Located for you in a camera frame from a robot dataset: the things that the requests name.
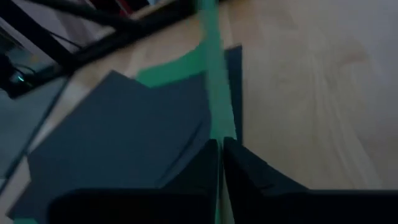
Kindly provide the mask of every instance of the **cable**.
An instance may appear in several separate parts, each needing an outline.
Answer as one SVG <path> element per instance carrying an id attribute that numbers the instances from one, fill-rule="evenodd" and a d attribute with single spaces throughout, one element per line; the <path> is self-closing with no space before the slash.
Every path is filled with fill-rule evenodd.
<path id="1" fill-rule="evenodd" d="M 73 45 L 73 46 L 75 46 L 75 47 L 77 47 L 77 48 L 79 48 L 79 49 L 82 49 L 82 48 L 83 48 L 82 46 L 80 46 L 80 45 L 78 45 L 78 44 L 76 44 L 76 43 L 74 43 L 74 42 L 72 42 L 72 41 L 70 41 L 70 40 L 68 40 L 68 39 L 66 39 L 66 38 L 64 38 L 64 37 L 62 37 L 62 36 L 60 36 L 60 35 L 58 35 L 58 34 L 52 32 L 52 31 L 50 31 L 50 30 L 48 30 L 48 29 L 46 29 L 46 28 L 44 28 L 44 27 L 43 27 L 43 29 L 45 29 L 45 30 L 46 30 L 47 32 L 49 32 L 51 35 L 56 36 L 56 37 L 58 37 L 59 39 L 65 41 L 65 42 L 68 42 L 69 44 L 71 44 L 71 45 Z"/>
<path id="2" fill-rule="evenodd" d="M 36 71 L 33 70 L 32 68 L 26 66 L 26 65 L 21 65 L 21 64 L 13 64 L 14 67 L 21 67 L 21 68 L 26 68 L 29 71 L 31 71 L 34 75 L 36 75 Z"/>

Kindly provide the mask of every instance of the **metal frame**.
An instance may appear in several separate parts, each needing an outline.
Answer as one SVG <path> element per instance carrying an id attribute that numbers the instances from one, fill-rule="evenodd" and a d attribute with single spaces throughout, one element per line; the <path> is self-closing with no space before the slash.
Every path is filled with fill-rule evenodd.
<path id="1" fill-rule="evenodd" d="M 111 26 L 116 29 L 112 34 L 80 49 L 74 54 L 60 45 L 43 27 L 30 18 L 12 0 L 0 1 L 0 17 L 26 36 L 60 66 L 51 65 L 37 73 L 34 87 L 37 88 L 47 82 L 61 77 L 72 76 L 80 67 L 98 60 L 131 44 L 145 36 L 151 35 L 195 12 L 194 0 L 175 0 L 159 8 L 153 13 L 134 21 L 98 11 L 88 6 L 82 6 L 67 0 L 25 0 L 52 9 L 73 14 L 90 21 Z M 14 98 L 27 93 L 20 92 Z"/>

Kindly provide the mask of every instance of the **black panel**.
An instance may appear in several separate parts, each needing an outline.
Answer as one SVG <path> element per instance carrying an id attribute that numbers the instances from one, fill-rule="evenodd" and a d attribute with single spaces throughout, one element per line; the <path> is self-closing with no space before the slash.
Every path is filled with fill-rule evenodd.
<path id="1" fill-rule="evenodd" d="M 396 223 L 397 191 L 309 190 L 234 139 L 224 169 L 235 223 Z"/>
<path id="2" fill-rule="evenodd" d="M 214 223 L 217 142 L 210 140 L 162 189 L 77 190 L 56 199 L 49 224 Z"/>
<path id="3" fill-rule="evenodd" d="M 149 89 L 111 74 L 28 156 L 32 182 L 10 215 L 43 224 L 71 190 L 162 187 L 209 136 L 203 75 Z"/>

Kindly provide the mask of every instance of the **floor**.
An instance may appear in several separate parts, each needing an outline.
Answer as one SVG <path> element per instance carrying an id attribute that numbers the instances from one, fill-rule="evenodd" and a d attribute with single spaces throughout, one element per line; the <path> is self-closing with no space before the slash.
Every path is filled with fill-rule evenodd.
<path id="1" fill-rule="evenodd" d="M 313 189 L 398 188 L 397 7 L 393 0 L 223 3 L 223 45 L 243 45 L 245 146 Z M 82 68 L 31 150 L 109 70 L 134 77 L 193 50 L 201 36 L 194 16 Z M 0 212 L 28 181 L 23 162 Z"/>
<path id="2" fill-rule="evenodd" d="M 11 164 L 27 147 L 34 129 L 64 83 L 63 78 L 55 80 L 16 100 L 0 92 L 0 178 L 6 176 Z"/>

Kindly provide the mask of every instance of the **wooden floor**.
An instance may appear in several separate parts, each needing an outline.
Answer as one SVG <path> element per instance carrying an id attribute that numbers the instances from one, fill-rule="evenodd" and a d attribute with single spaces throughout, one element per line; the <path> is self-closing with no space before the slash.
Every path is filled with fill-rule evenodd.
<path id="1" fill-rule="evenodd" d="M 223 45 L 243 45 L 246 147 L 313 189 L 397 189 L 397 7 L 393 0 L 223 3 Z M 109 70 L 134 77 L 193 50 L 201 35 L 193 16 L 82 68 L 32 149 Z M 0 212 L 26 172 L 21 164 Z"/>

